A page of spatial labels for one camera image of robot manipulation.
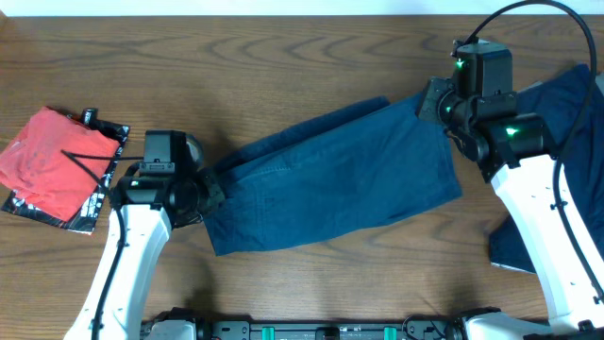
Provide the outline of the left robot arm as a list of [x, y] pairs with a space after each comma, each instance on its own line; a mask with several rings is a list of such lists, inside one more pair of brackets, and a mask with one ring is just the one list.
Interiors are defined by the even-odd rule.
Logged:
[[129, 170], [112, 189], [108, 239], [92, 286], [66, 339], [197, 339], [202, 323], [170, 313], [145, 322], [143, 309], [174, 229], [198, 223], [225, 195], [216, 175]]

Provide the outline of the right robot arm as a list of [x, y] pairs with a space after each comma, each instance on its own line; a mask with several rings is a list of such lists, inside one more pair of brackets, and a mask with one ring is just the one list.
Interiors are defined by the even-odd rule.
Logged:
[[463, 96], [453, 80], [428, 81], [417, 116], [443, 126], [507, 208], [541, 284], [546, 323], [498, 309], [461, 314], [449, 339], [600, 339], [603, 260], [568, 184], [552, 113], [576, 86], [569, 76], [520, 93]]

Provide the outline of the navy blue shorts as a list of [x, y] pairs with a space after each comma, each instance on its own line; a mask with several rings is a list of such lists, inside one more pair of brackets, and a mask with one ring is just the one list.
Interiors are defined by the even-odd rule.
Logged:
[[215, 254], [323, 242], [460, 197], [449, 142], [415, 116], [419, 99], [367, 99], [218, 161], [226, 199], [204, 219]]

